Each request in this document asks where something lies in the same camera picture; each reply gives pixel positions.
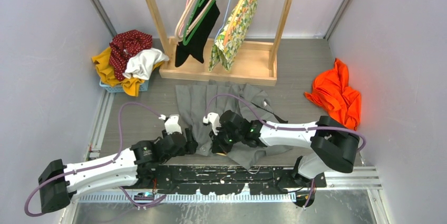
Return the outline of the grey garment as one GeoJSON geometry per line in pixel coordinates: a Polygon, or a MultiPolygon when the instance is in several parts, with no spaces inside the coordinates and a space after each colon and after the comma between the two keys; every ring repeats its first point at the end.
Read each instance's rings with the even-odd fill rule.
{"type": "Polygon", "coordinates": [[[198,142],[197,153],[211,155],[211,129],[203,125],[203,117],[210,112],[222,115],[231,110],[248,121],[256,120],[253,109],[260,118],[278,123],[271,107],[268,94],[250,84],[216,82],[176,85],[176,98],[180,117],[192,127],[192,134],[198,142]]]}

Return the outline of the lemon print skirt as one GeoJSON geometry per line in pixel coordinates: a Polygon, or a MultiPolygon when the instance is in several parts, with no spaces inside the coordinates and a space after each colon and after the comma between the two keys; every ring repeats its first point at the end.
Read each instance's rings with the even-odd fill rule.
{"type": "Polygon", "coordinates": [[[257,10],[258,0],[239,0],[214,41],[208,71],[221,64],[230,71],[257,10]]]}

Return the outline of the black skirt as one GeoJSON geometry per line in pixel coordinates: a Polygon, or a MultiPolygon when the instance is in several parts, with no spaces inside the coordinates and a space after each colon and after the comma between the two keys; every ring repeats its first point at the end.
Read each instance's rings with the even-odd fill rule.
{"type": "Polygon", "coordinates": [[[175,67],[180,67],[190,55],[198,62],[204,63],[203,50],[219,15],[220,10],[214,2],[202,22],[197,25],[197,30],[190,42],[187,45],[183,45],[183,42],[177,45],[175,67]]]}

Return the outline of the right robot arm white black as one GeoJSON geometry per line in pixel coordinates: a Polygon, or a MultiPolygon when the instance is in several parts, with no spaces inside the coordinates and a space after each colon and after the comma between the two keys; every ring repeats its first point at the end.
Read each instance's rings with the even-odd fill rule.
{"type": "Polygon", "coordinates": [[[351,173],[354,169],[360,138],[329,116],[305,124],[283,124],[248,121],[227,110],[222,115],[210,112],[202,121],[211,125],[214,153],[228,153],[236,143],[251,148],[285,145],[311,149],[313,153],[297,159],[292,172],[294,184],[301,188],[326,171],[351,173]]]}

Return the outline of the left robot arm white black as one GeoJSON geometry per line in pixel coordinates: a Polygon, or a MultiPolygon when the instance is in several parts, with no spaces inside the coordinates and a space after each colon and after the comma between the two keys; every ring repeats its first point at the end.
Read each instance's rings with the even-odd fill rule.
{"type": "Polygon", "coordinates": [[[72,164],[53,160],[38,178],[41,212],[61,210],[86,194],[104,189],[146,189],[153,184],[157,166],[174,157],[194,154],[197,147],[187,128],[172,134],[162,131],[155,140],[139,141],[119,155],[72,164]]]}

